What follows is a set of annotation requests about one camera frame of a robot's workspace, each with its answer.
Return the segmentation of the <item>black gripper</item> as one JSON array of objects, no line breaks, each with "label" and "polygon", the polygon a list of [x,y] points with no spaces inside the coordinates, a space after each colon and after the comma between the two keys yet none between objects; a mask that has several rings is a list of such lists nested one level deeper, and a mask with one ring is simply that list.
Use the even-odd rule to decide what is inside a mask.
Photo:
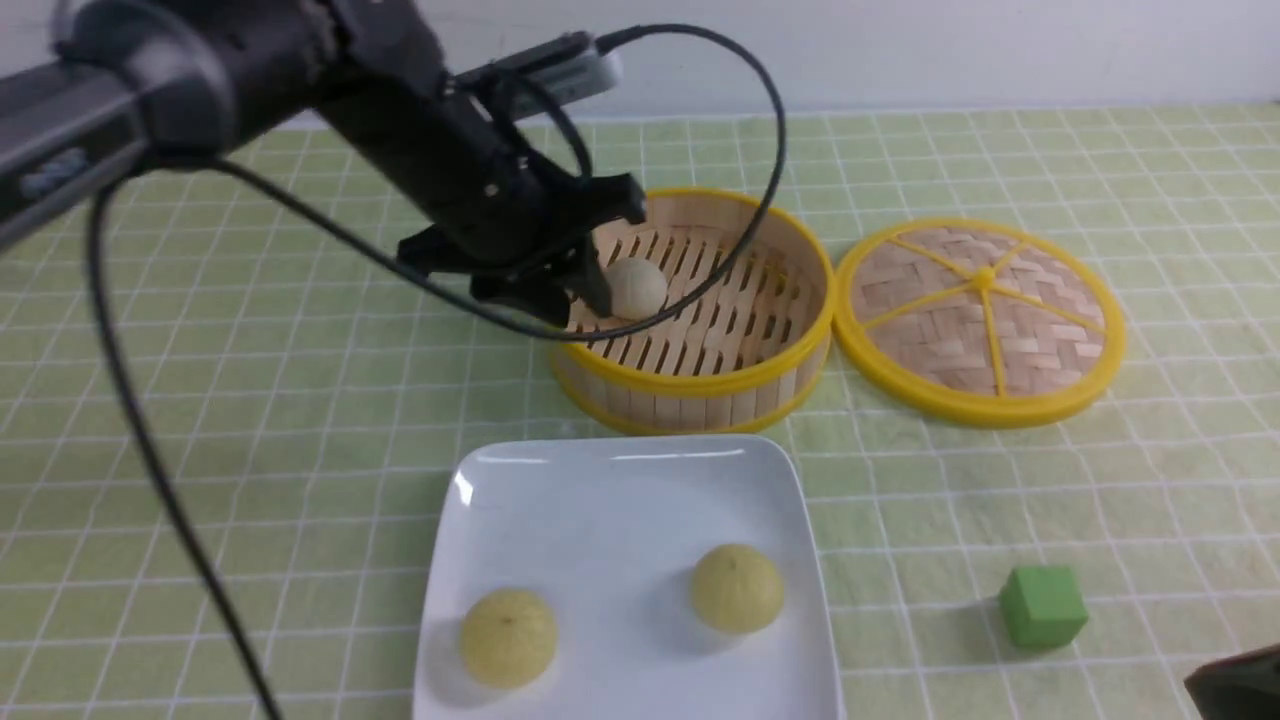
[{"label": "black gripper", "polygon": [[509,68],[458,79],[434,40],[383,47],[352,44],[319,115],[371,163],[430,225],[396,258],[429,275],[470,275],[480,304],[564,329],[570,292],[598,318],[613,295],[593,232],[645,217],[645,196],[627,174],[596,177],[589,161],[568,173],[534,150],[509,109],[526,95],[559,113],[543,88]]}]

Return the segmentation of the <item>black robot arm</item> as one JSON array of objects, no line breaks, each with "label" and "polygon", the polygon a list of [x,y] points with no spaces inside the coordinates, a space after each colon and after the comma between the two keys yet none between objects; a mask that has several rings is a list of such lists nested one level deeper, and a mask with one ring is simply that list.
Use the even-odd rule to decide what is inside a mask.
[{"label": "black robot arm", "polygon": [[553,97],[506,67],[456,77],[411,1],[91,1],[55,59],[3,79],[3,247],[108,184],[224,158],[317,113],[429,220],[396,260],[466,275],[475,300],[570,323],[613,293],[593,232],[643,222],[628,176],[577,174],[509,113]]}]

